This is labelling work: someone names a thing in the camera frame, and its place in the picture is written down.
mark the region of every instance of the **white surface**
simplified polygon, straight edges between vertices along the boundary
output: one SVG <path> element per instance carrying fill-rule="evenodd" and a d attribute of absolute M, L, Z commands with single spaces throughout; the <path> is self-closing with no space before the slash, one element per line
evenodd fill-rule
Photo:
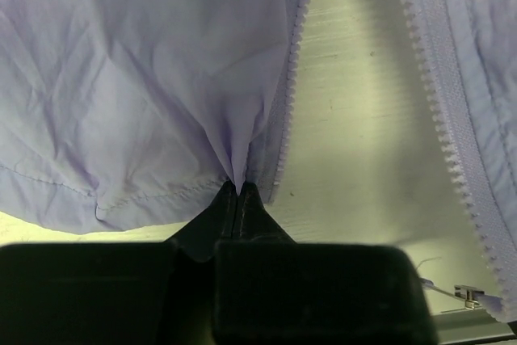
<path fill-rule="evenodd" d="M 453 194 L 398 0 L 313 0 L 291 152 L 268 209 L 297 240 L 396 244 L 422 276 L 496 292 Z M 0 213 L 0 243 L 160 240 L 183 225 L 74 236 Z M 460 302 L 429 294 L 433 313 Z"/>

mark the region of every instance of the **zipper teeth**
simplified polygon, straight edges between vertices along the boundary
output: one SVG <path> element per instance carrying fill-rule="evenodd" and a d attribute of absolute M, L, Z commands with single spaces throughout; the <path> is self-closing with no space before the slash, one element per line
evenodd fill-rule
<path fill-rule="evenodd" d="M 432 119 L 436 123 L 435 130 L 438 133 L 441 149 L 445 154 L 444 159 L 448 172 L 451 174 L 451 181 L 455 186 L 455 192 L 460 196 L 460 202 L 465 206 L 470 223 L 475 229 L 477 240 L 481 243 L 481 248 L 485 254 L 485 259 L 488 262 L 488 267 L 492 271 L 498 286 L 500 287 L 502 307 L 504 311 L 507 312 L 507 302 L 510 291 L 506 287 L 506 279 L 501 277 L 503 265 L 500 258 L 494 252 L 493 245 L 490 244 L 490 236 L 481 222 L 479 215 L 476 213 L 474 201 L 460 162 L 458 149 L 450 136 L 448 122 L 446 121 L 439 104 L 439 94 L 435 81 L 431 76 L 431 63 L 425 53 L 425 42 L 422 38 L 422 30 L 424 28 L 422 28 L 422 26 L 420 26 L 421 23 L 418 22 L 414 4 L 410 0 L 401 0 L 401 4 L 404 7 L 406 25 L 410 31 L 410 39 L 418 62 L 418 69 L 421 74 L 420 78 L 424 83 L 424 88 L 427 93 L 427 101 L 429 102 L 430 109 L 433 113 Z"/>
<path fill-rule="evenodd" d="M 291 47 L 289 48 L 288 58 L 288 75 L 286 87 L 284 127 L 282 128 L 282 141 L 280 142 L 280 154 L 276 165 L 275 177 L 273 180 L 272 197 L 284 177 L 285 161 L 287 160 L 289 143 L 291 140 L 292 112 L 294 110 L 295 92 L 296 92 L 296 69 L 298 67 L 298 52 L 300 51 L 301 33 L 303 32 L 303 24 L 305 15 L 308 11 L 310 0 L 298 0 L 298 9 L 296 10 L 295 27 L 292 32 Z"/>

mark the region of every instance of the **light purple fabric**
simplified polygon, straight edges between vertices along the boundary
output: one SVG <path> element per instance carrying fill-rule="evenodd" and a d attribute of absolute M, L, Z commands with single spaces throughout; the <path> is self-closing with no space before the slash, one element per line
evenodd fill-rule
<path fill-rule="evenodd" d="M 473 191 L 475 225 L 499 297 L 479 301 L 500 322 L 517 320 L 517 0 L 445 0 L 477 152 L 490 184 Z M 473 170 L 475 163 L 466 164 Z M 476 182 L 466 181 L 470 187 Z M 486 204 L 496 203 L 487 212 Z"/>
<path fill-rule="evenodd" d="M 0 211 L 192 218 L 242 185 L 288 45 L 285 0 L 0 0 Z"/>

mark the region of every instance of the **seam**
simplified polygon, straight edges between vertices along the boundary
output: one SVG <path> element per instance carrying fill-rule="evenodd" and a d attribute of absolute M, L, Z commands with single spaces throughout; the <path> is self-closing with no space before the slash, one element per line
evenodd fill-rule
<path fill-rule="evenodd" d="M 20 174 L 18 171 L 14 171 L 14 170 L 12 170 L 12 169 L 10 169 L 10 168 L 8 168 L 8 167 L 5 167 L 5 166 L 3 166 L 3 165 L 0 165 L 0 169 L 2 169 L 2 170 L 6 170 L 6 171 L 9 171 L 9 172 L 11 172 L 11 173 L 13 173 L 13 174 L 16 174 L 16 175 L 18 175 L 18 176 L 20 176 L 20 177 L 22 177 L 22 178 L 29 179 L 29 180 L 34 181 L 34 182 L 38 182 L 38 183 L 46 183 L 47 185 L 53 185 L 53 186 L 60 186 L 60 187 L 64 187 L 64 188 L 69 189 L 69 190 L 73 191 L 74 193 L 77 193 L 77 194 L 79 194 L 79 195 L 81 195 L 81 196 L 83 196 L 83 197 L 90 197 L 90 198 L 92 197 L 92 195 L 88 195 L 88 194 L 81 193 L 80 191 L 77 191 L 77 190 L 75 190 L 75 189 L 71 188 L 70 186 L 66 186 L 66 185 L 65 185 L 65 184 L 63 184 L 63 183 L 48 182 L 48 181 L 44 181 L 44 180 L 42 180 L 42 179 L 32 178 L 32 177 L 29 177 L 29 176 L 27 176 L 27 175 Z"/>
<path fill-rule="evenodd" d="M 467 9 L 467 13 L 469 15 L 470 31 L 474 38 L 473 39 L 474 46 L 476 47 L 477 55 L 480 58 L 481 67 L 483 69 L 483 72 L 485 73 L 486 85 L 488 86 L 488 92 L 490 95 L 490 104 L 492 105 L 492 109 L 495 112 L 496 121 L 498 122 L 499 138 L 501 140 L 502 150 L 504 151 L 505 163 L 506 163 L 506 166 L 507 166 L 509 174 L 510 174 L 511 186 L 513 187 L 514 194 L 517 196 L 517 183 L 515 182 L 515 174 L 513 171 L 513 166 L 511 165 L 511 162 L 510 162 L 510 153 L 508 152 L 508 144 L 506 142 L 506 138 L 503 136 L 503 133 L 502 133 L 501 116 L 500 116 L 499 110 L 497 109 L 496 104 L 495 104 L 492 82 L 490 81 L 490 77 L 486 70 L 484 61 L 481 61 L 483 56 L 481 55 L 481 50 L 479 48 L 479 45 L 477 44 L 477 34 L 474 30 L 474 22 L 473 22 L 473 14 L 471 11 L 471 5 L 472 5 L 472 0 L 466 0 L 466 9 Z"/>
<path fill-rule="evenodd" d="M 224 182 L 227 179 L 228 178 L 222 178 L 222 177 L 220 177 L 218 179 L 212 179 L 212 180 L 210 180 L 210 181 L 208 181 L 206 183 L 202 183 L 202 184 L 199 184 L 199 185 L 194 186 L 194 187 L 184 187 L 183 189 L 179 189 L 177 191 L 174 191 L 174 192 L 171 192 L 171 193 L 168 193 L 168 194 L 159 194 L 157 196 L 130 197 L 130 198 L 127 198 L 126 200 L 120 201 L 118 204 L 109 206 L 107 208 L 100 208 L 99 206 L 97 206 L 97 209 L 101 210 L 103 212 L 108 213 L 108 212 L 111 212 L 111 211 L 115 210 L 116 208 L 120 208 L 122 206 L 125 206 L 125 205 L 129 204 L 130 202 L 141 201 L 141 200 L 154 200 L 154 199 L 157 199 L 157 198 L 164 198 L 164 197 L 191 195 L 191 194 L 195 194 L 198 191 L 201 191 L 201 190 L 205 189 L 206 187 L 211 187 L 211 186 L 215 186 L 217 184 L 221 184 L 222 182 Z"/>

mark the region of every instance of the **open zipper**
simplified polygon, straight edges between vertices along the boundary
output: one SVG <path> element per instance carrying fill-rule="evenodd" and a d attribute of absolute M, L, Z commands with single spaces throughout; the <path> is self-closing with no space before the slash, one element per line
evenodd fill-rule
<path fill-rule="evenodd" d="M 287 84 L 285 87 L 285 110 L 282 127 L 282 140 L 280 142 L 280 151 L 275 168 L 273 178 L 273 188 L 271 198 L 275 197 L 276 191 L 284 177 L 285 161 L 288 156 L 289 142 L 291 139 L 292 112 L 294 110 L 294 94 L 296 89 L 296 69 L 298 67 L 298 52 L 300 51 L 301 33 L 303 32 L 303 24 L 305 15 L 308 11 L 310 0 L 298 0 L 296 9 L 296 17 L 294 21 L 294 29 L 292 31 L 291 45 L 289 48 Z"/>
<path fill-rule="evenodd" d="M 474 296 L 500 322 L 517 321 L 515 246 L 477 147 L 445 0 L 401 0 L 448 171 L 497 281 L 499 297 Z"/>

